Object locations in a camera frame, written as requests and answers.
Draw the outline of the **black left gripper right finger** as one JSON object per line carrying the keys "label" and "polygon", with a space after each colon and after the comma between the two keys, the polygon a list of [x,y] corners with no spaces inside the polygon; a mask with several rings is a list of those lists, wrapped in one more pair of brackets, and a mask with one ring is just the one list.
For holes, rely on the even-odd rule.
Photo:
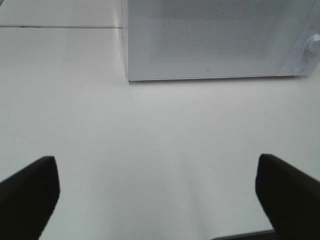
{"label": "black left gripper right finger", "polygon": [[272,154],[262,154],[255,193],[279,239],[320,238],[318,180]]}

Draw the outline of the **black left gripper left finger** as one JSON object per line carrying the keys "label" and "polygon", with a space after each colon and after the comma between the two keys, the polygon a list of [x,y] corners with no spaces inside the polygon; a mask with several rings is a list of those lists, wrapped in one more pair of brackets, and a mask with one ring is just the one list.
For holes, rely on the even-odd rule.
{"label": "black left gripper left finger", "polygon": [[0,238],[38,240],[60,197],[54,156],[44,156],[0,182]]}

